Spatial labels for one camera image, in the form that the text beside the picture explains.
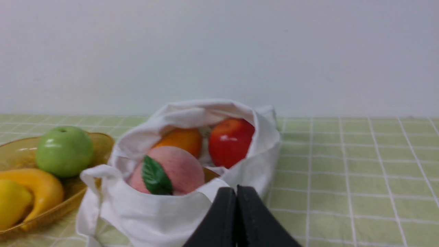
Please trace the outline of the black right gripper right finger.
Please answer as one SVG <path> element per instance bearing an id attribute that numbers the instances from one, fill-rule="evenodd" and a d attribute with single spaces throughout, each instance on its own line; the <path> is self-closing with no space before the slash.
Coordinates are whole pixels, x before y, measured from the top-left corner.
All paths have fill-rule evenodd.
<path id="1" fill-rule="evenodd" d="M 250 186 L 237 186 L 238 247 L 300 247 Z"/>

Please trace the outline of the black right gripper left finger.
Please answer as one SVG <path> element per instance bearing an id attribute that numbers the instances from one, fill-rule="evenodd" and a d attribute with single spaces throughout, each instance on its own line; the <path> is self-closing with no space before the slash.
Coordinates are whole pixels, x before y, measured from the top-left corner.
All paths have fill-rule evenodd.
<path id="1" fill-rule="evenodd" d="M 184 247 L 235 247 L 236 194 L 221 187 L 210 209 Z"/>

